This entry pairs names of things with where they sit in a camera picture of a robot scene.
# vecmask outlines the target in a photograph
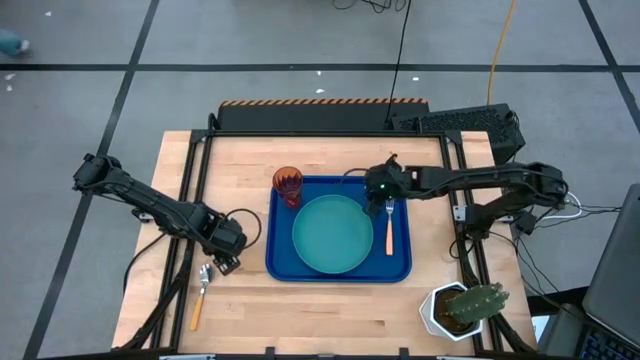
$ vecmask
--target white pot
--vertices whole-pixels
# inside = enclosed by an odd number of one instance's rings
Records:
[[[434,313],[434,309],[435,309],[435,304],[436,304],[436,294],[439,291],[442,290],[446,290],[447,288],[450,287],[454,287],[454,286],[459,286],[460,288],[464,289],[465,291],[467,290],[467,288],[462,285],[461,283],[459,283],[458,281],[456,282],[452,282],[450,284],[447,284],[445,286],[441,286],[437,289],[433,289],[433,291],[431,291],[431,293],[429,293],[429,296],[427,296],[427,298],[424,300],[424,302],[422,303],[422,305],[420,306],[420,317],[422,317],[422,321],[424,322],[424,326],[427,328],[427,331],[429,332],[429,334],[431,335],[436,335],[436,336],[442,336],[448,339],[451,339],[453,341],[460,341],[462,339],[466,339],[474,334],[477,334],[479,332],[482,332],[482,323],[483,320],[477,321],[473,327],[469,330],[469,332],[463,334],[463,335],[453,335],[452,333],[450,333],[449,331],[447,331],[447,329],[444,328],[444,326],[440,325],[435,317],[433,316]]]

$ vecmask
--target laptop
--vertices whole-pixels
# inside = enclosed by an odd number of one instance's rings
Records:
[[[640,184],[629,188],[582,307],[563,305],[542,353],[640,360]]]

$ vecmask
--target wooden tabletop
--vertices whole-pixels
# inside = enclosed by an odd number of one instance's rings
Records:
[[[186,158],[188,131],[165,132],[152,186],[177,198]],[[463,133],[468,167],[493,165],[486,133]],[[354,167],[369,167],[397,153],[403,165],[442,165],[439,143],[428,138],[214,138],[204,201],[222,212],[249,208],[268,223],[271,177],[280,167],[295,166],[306,175],[336,175]],[[450,146],[452,163],[455,150]],[[195,192],[197,169],[191,182]],[[135,177],[135,169],[129,169]],[[498,189],[473,192],[477,203],[500,195]],[[408,347],[412,355],[471,355],[471,340],[457,343],[429,335],[418,308],[434,288],[460,280],[456,260],[449,256],[454,239],[447,197],[409,201],[413,267],[396,284],[292,283],[273,279],[265,267],[266,232],[240,256],[242,267],[231,275],[217,274],[207,290],[200,324],[189,331],[200,284],[198,268],[210,261],[200,251],[194,257],[185,309],[182,353],[264,353],[275,346],[279,354],[398,354]],[[250,215],[234,216],[252,239],[257,231]],[[510,237],[507,225],[492,230]],[[158,235],[154,224],[142,225],[136,251]],[[114,346],[122,345],[144,322],[158,300],[169,241],[142,256],[131,270],[122,303]],[[520,269],[513,247],[492,236],[485,240],[492,282],[511,293],[503,314],[522,339],[535,347]],[[167,311],[162,343],[168,344],[173,306]],[[491,348],[487,326],[484,346]]]

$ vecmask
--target succulent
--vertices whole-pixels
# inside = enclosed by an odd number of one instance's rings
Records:
[[[508,298],[500,283],[477,285],[447,300],[446,314],[459,324],[469,324],[498,314]]]

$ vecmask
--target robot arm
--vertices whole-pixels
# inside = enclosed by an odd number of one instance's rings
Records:
[[[234,219],[203,203],[176,201],[132,178],[118,159],[87,154],[73,176],[74,190],[83,194],[112,194],[153,216],[160,231],[168,235],[195,240],[202,251],[214,257],[224,275],[240,266],[237,256],[247,243],[242,227]]]
[[[407,166],[403,170],[396,158],[394,154],[384,164],[373,166],[366,172],[365,212],[379,212],[388,199],[427,200],[457,190],[505,189],[504,195],[488,204],[454,208],[455,220],[464,223],[467,234],[474,239],[488,237],[495,220],[527,206],[556,206],[568,191],[562,172],[542,163],[508,163],[464,170]]]

